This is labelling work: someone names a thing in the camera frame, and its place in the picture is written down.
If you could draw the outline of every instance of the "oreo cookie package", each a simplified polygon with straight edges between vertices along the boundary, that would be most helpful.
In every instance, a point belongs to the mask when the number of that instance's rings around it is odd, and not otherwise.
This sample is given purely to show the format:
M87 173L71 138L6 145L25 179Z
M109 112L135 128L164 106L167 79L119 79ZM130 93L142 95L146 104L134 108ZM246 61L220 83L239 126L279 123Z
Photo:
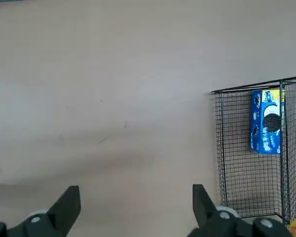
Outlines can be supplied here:
M281 152L280 90L252 92L250 148L261 154Z

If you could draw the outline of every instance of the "black wire rack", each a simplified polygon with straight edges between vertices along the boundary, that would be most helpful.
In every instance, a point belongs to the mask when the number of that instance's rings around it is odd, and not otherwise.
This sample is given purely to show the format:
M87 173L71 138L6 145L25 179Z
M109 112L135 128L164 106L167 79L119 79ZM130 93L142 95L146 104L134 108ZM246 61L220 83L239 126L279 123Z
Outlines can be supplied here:
M278 88L281 151L250 150L252 92ZM296 216L296 77L215 90L214 108L220 203L242 218Z

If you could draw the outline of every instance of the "blue cookie box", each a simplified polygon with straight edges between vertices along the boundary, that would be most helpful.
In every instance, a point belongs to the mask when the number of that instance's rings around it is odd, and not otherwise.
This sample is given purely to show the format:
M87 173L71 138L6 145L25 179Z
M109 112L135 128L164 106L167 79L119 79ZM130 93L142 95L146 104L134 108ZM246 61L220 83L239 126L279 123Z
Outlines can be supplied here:
M281 152L281 131L268 131L263 125L265 109L272 105L274 113L280 114L280 92L255 90L252 93L250 149L260 154L279 154Z

